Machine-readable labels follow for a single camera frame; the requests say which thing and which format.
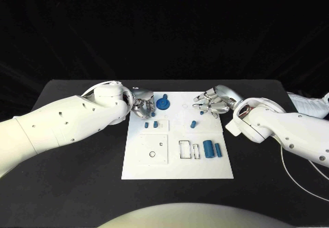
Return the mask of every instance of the black table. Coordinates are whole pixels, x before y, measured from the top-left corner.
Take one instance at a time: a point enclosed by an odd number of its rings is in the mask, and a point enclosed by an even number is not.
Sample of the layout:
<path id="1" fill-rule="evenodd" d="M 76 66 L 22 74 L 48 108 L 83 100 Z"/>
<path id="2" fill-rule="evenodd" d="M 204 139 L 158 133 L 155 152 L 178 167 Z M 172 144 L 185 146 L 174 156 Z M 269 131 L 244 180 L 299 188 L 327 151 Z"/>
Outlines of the black table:
<path id="1" fill-rule="evenodd" d="M 51 81 L 34 110 L 81 95 L 100 82 Z M 288 112 L 296 111 L 280 82 L 273 80 L 122 82 L 153 91 L 205 91 L 224 84 L 244 97 L 266 97 Z M 223 126 L 231 118 L 231 111 L 221 115 Z M 230 205 L 295 226 L 329 225 L 329 203 L 293 183 L 273 138 L 257 144 L 224 130 L 233 180 L 122 180 L 127 128 L 129 118 L 81 142 L 44 152 L 12 170 L 0 179 L 0 227 L 97 227 L 136 209 L 174 202 Z M 309 161 L 289 152 L 285 159 L 296 181 L 329 198 L 329 181 Z"/>

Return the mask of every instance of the blue object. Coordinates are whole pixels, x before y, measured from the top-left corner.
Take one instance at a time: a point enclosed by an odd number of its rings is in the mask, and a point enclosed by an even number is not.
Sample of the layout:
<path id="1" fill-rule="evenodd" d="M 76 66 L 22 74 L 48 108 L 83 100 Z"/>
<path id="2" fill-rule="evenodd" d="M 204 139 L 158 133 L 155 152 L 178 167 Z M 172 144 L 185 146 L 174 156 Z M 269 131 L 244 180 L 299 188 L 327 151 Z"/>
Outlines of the blue object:
<path id="1" fill-rule="evenodd" d="M 161 98 L 158 101 L 156 101 L 156 107 L 161 109 L 161 110 L 166 110 L 171 106 L 171 102 L 168 100 L 168 95 L 164 94 L 164 98 Z"/>
<path id="2" fill-rule="evenodd" d="M 218 143 L 216 143 L 216 148 L 217 148 L 218 157 L 223 157 L 221 148 L 220 148 L 220 144 Z"/>
<path id="3" fill-rule="evenodd" d="M 211 140 L 205 140 L 204 141 L 204 149 L 205 149 L 205 157 L 207 158 L 214 158 L 216 157 L 216 153 L 214 153 L 213 141 Z"/>
<path id="4" fill-rule="evenodd" d="M 191 128 L 195 128 L 195 125 L 197 125 L 197 121 L 194 120 L 191 124 Z"/>

